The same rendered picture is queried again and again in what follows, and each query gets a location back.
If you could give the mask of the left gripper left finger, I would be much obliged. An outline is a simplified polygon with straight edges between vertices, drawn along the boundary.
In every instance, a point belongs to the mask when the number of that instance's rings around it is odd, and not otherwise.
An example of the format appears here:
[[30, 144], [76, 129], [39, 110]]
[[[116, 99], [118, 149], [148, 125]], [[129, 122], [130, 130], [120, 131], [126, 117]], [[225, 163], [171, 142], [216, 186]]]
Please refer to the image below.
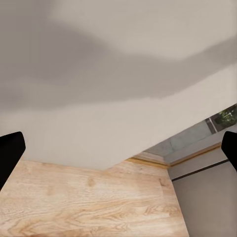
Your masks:
[[0, 191], [25, 150], [21, 131], [0, 137]]

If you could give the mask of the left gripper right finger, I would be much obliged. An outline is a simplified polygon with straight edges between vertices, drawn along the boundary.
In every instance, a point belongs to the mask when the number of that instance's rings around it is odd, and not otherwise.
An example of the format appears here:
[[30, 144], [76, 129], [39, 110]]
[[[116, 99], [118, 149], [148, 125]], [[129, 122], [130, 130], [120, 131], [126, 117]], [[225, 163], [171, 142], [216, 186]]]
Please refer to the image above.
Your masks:
[[221, 148], [237, 171], [237, 133], [225, 131]]

